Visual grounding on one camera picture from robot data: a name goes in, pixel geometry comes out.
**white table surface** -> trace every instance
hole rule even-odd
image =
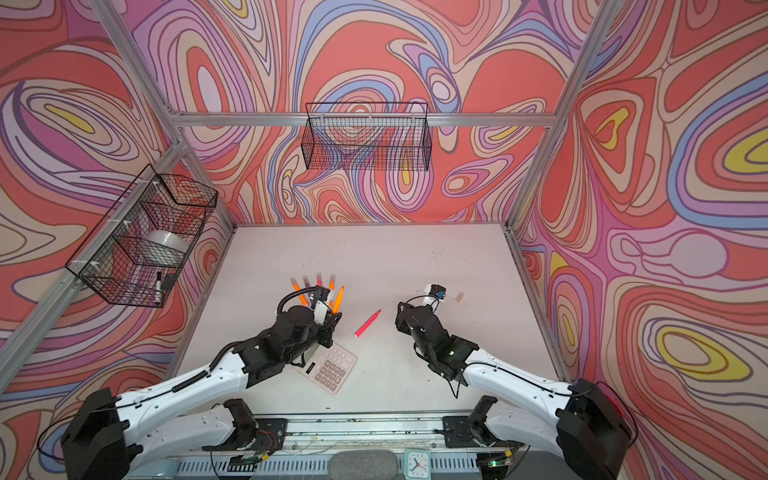
[[[332,395],[287,366],[227,397],[245,399],[254,414],[474,408],[483,392],[462,387],[454,399],[446,381],[416,357],[412,339],[395,329],[398,302],[428,283],[448,290],[437,315],[450,334],[555,378],[499,225],[240,227],[223,261],[179,372],[272,326],[277,303],[293,291],[290,277],[303,287],[303,275],[314,284],[322,272],[326,285],[335,273],[336,289],[345,286],[333,338],[357,356],[357,364],[343,387]],[[456,302],[459,292],[465,295]],[[379,318],[356,339],[354,332],[378,309]]]

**small white object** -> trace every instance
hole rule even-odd
[[[150,233],[147,233],[144,240],[144,242],[139,244],[139,250],[144,258],[154,265],[167,266],[169,268],[178,266],[184,254],[190,247],[189,243],[168,230],[152,230]],[[162,245],[163,247],[171,249],[171,251],[158,249],[152,246],[149,242]]]
[[[144,239],[159,243],[163,247],[179,250],[180,252],[187,252],[190,247],[190,244],[185,242],[184,239],[168,230],[152,230],[150,233],[147,233]]]
[[[403,470],[406,480],[429,480],[432,477],[429,450],[406,450],[406,466]]]

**wire mesh basket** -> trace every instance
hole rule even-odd
[[[162,307],[217,198],[188,177],[155,173],[94,255],[67,268],[108,303]]]
[[[301,140],[306,168],[428,171],[428,110],[416,101],[308,103]]]

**analog clock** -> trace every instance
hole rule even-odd
[[[429,480],[432,477],[429,451],[406,450],[406,480]]]

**swirly wall mural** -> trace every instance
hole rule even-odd
[[[168,148],[88,0],[0,2],[0,345],[56,282],[84,235]],[[81,292],[0,395],[0,478],[64,478],[35,440],[96,389],[162,378],[220,254],[206,226],[162,310]],[[66,422],[43,438],[61,455]]]
[[[629,1],[515,219],[571,375],[637,417],[630,478],[768,472],[766,114],[767,3]]]
[[[552,112],[591,2],[129,2],[123,19],[179,111],[426,101],[435,112]],[[427,173],[306,172],[300,128],[191,127],[240,223],[505,220],[543,130],[433,129]]]
[[[461,127],[428,172],[307,170],[298,127],[188,127],[238,223],[473,222],[509,215],[541,127]]]

